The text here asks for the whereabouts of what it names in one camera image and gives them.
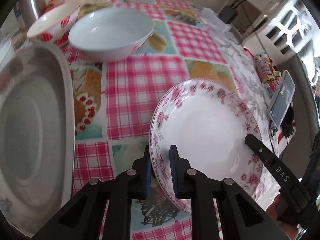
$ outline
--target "tablecloth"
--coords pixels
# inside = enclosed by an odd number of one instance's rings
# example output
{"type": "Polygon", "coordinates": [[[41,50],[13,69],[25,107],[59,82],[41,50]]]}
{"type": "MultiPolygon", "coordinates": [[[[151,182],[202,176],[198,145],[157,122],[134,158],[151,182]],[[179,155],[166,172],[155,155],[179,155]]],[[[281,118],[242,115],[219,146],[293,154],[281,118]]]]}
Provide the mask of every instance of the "tablecloth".
{"type": "MultiPolygon", "coordinates": [[[[148,145],[158,101],[173,85],[189,78],[212,79],[238,93],[254,114],[263,143],[271,149],[263,87],[254,63],[231,34],[201,19],[201,7],[182,0],[151,0],[148,4],[111,0],[104,5],[86,5],[79,16],[111,6],[145,12],[155,21],[155,30],[132,56],[115,63],[95,63],[70,45],[62,48],[74,88],[73,194],[90,178],[106,181],[130,169],[148,145]]],[[[27,41],[19,38],[14,43],[19,51],[27,41]]],[[[286,141],[279,149],[277,138],[272,140],[279,154],[286,141]]],[[[264,168],[256,200],[273,187],[277,183],[264,168]]],[[[191,217],[166,198],[154,178],[148,199],[132,202],[131,237],[191,239],[191,217]]]]}

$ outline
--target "pink checkered tablecloth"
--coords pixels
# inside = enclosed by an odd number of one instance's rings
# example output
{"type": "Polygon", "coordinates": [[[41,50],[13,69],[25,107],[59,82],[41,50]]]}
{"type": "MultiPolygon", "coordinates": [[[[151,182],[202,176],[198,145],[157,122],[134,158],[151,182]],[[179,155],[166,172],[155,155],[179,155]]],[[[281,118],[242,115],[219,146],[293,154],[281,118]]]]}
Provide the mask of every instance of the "pink checkered tablecloth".
{"type": "MultiPolygon", "coordinates": [[[[62,48],[74,87],[73,194],[90,178],[113,179],[142,157],[152,114],[175,84],[208,78],[246,96],[234,64],[195,11],[199,7],[182,0],[111,0],[110,6],[141,10],[154,20],[155,30],[133,55],[108,64],[91,62],[70,45],[62,48]],[[92,100],[92,108],[86,100],[92,100]]],[[[132,239],[191,239],[190,216],[166,198],[156,180],[151,181],[149,195],[146,201],[132,202],[132,239]]]]}

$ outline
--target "power adapter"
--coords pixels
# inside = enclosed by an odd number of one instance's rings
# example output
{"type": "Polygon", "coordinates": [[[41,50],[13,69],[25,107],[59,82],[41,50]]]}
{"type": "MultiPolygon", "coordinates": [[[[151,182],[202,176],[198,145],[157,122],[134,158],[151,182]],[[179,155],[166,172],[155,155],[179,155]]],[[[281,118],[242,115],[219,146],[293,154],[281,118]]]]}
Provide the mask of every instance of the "power adapter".
{"type": "Polygon", "coordinates": [[[218,15],[219,19],[226,24],[230,24],[237,16],[238,12],[230,5],[226,5],[218,15]]]}

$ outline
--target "floral plate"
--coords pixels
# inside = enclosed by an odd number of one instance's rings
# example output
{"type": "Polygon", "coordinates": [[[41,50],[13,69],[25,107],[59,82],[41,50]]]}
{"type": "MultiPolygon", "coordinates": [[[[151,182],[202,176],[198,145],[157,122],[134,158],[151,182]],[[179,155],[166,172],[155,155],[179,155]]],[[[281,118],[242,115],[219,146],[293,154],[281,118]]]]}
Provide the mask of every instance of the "floral plate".
{"type": "Polygon", "coordinates": [[[245,145],[252,133],[261,141],[253,115],[235,93],[223,85],[191,79],[172,87],[153,114],[149,150],[160,186],[181,210],[191,214],[191,201],[176,199],[171,179],[169,148],[209,178],[233,178],[249,195],[260,180],[262,162],[245,145]]]}

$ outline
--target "smartphone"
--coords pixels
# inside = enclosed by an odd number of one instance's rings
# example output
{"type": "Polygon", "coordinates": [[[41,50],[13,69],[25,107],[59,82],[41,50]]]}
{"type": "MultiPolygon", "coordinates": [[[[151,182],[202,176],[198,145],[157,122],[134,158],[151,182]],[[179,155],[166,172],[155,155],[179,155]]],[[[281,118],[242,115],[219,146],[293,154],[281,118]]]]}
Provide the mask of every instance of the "smartphone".
{"type": "Polygon", "coordinates": [[[269,116],[277,128],[280,127],[282,120],[288,111],[295,90],[296,85],[294,84],[289,71],[284,70],[281,83],[272,96],[268,108],[269,116]]]}

